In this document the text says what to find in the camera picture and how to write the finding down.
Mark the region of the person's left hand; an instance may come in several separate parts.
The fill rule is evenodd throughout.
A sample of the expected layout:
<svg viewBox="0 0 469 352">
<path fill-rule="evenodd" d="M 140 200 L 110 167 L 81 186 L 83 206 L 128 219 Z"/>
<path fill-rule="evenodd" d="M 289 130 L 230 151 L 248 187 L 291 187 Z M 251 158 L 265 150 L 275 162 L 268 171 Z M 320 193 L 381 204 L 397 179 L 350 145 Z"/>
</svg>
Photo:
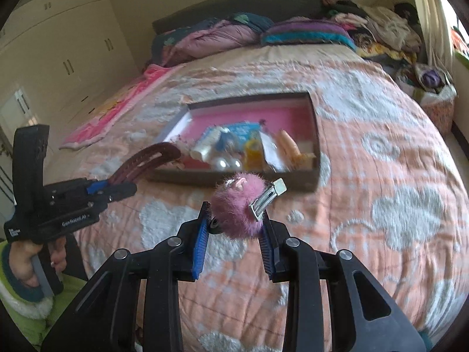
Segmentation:
<svg viewBox="0 0 469 352">
<path fill-rule="evenodd" d="M 48 243 L 50 252 L 50 265 L 56 273 L 62 273 L 67 267 L 66 238 L 61 237 Z M 17 241 L 10 244 L 9 265 L 13 275 L 24 285 L 30 288 L 40 286 L 37 275 L 33 270 L 32 259 L 43 249 L 31 241 Z"/>
</svg>

